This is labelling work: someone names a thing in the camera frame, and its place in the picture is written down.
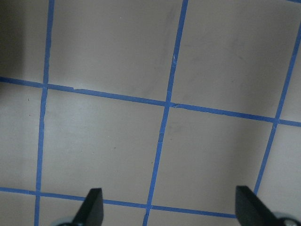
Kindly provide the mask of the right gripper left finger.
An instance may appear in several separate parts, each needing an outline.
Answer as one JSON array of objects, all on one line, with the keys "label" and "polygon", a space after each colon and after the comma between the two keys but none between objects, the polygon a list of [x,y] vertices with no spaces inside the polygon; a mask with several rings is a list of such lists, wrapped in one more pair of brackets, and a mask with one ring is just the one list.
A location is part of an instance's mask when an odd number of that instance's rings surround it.
[{"label": "right gripper left finger", "polygon": [[72,226],[101,226],[104,218],[101,188],[92,188],[73,218]]}]

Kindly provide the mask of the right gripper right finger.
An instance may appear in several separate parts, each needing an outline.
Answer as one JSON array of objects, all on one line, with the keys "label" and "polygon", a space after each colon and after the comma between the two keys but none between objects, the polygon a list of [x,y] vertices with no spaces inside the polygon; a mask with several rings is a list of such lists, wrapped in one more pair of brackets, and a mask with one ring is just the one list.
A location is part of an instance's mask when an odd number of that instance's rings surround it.
[{"label": "right gripper right finger", "polygon": [[247,186],[236,186],[235,215],[241,226],[285,226]]}]

